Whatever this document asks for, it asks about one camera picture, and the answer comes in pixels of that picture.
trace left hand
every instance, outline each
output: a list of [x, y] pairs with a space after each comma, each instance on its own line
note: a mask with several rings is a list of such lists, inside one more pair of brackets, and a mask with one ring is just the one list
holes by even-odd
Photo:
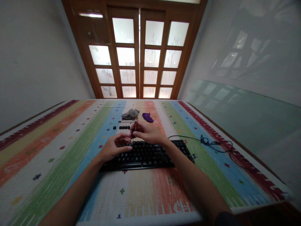
[[96, 156], [96, 158], [103, 163], [110, 161], [120, 153], [131, 151], [133, 149], [132, 146], [118, 148], [119, 145], [127, 145], [129, 143], [132, 143], [129, 134], [118, 133], [108, 139], [107, 143]]

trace black cable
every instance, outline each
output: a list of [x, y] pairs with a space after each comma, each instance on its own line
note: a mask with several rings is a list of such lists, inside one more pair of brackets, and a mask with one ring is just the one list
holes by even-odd
[[[171, 138], [171, 137], [186, 137], [186, 138], [190, 138], [190, 139], [193, 139], [193, 140], [197, 140], [197, 141], [201, 142], [202, 144], [204, 144], [204, 145], [206, 145], [206, 146], [208, 146], [208, 147], [210, 147], [210, 148], [212, 148], [212, 149], [214, 149], [215, 151], [218, 151], [218, 152], [220, 152], [220, 153], [226, 153], [226, 152], [229, 152], [229, 157], [230, 157], [230, 159], [232, 160], [232, 162], [235, 163], [235, 165], [237, 165], [238, 167], [240, 167], [240, 168], [242, 168], [242, 169], [244, 169], [244, 170], [249, 170], [249, 171], [253, 171], [253, 172], [258, 172], [258, 170], [248, 169], [248, 168], [245, 168], [245, 167], [243, 167], [243, 166], [240, 166], [240, 165], [238, 165], [238, 164], [234, 161], [234, 159], [233, 159], [232, 156], [231, 156], [232, 152], [234, 151], [234, 150], [233, 150], [233, 143], [232, 143], [232, 141], [221, 141], [221, 142], [213, 141], [213, 142], [210, 143], [209, 140], [208, 140], [208, 138], [203, 137], [203, 135], [201, 135], [201, 139], [200, 139], [200, 140], [197, 139], [197, 138], [187, 137], [187, 136], [181, 136], [181, 135], [173, 135], [173, 136], [170, 136], [170, 137], [168, 137], [168, 138]], [[220, 150], [218, 150], [218, 149], [212, 147], [212, 145], [220, 145], [221, 143], [224, 143], [224, 142], [230, 142], [230, 143], [231, 143], [231, 149], [230, 149], [230, 150], [227, 150], [227, 151], [220, 151]]]

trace keyboard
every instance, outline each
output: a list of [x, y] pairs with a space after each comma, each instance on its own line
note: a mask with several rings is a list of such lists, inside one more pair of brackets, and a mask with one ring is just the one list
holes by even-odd
[[[186, 143], [183, 140], [172, 141], [176, 147], [194, 163]], [[153, 168], [175, 167], [164, 148], [159, 144], [148, 144], [145, 141], [134, 141], [133, 149], [117, 155], [106, 162], [100, 171], [142, 170]]]

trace sleeve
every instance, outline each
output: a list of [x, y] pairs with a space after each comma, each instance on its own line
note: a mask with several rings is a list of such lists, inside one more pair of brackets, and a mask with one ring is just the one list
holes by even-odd
[[221, 212], [215, 219], [215, 226], [243, 226], [235, 216], [228, 212]]

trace colorful striped mat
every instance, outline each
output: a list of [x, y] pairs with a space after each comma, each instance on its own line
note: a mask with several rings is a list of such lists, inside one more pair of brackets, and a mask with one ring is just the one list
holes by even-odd
[[[150, 113], [153, 125], [166, 136], [183, 135], [223, 141], [200, 114], [183, 101], [72, 100], [0, 141], [0, 225], [37, 225], [119, 130], [121, 114], [131, 108]], [[212, 180], [228, 205], [246, 209], [289, 197], [287, 188], [270, 173], [249, 162], [234, 144], [231, 161], [197, 141], [183, 139], [195, 164]], [[221, 151], [229, 143], [218, 146]], [[199, 220], [175, 168], [100, 173], [93, 184], [78, 224], [135, 223], [175, 225]]]

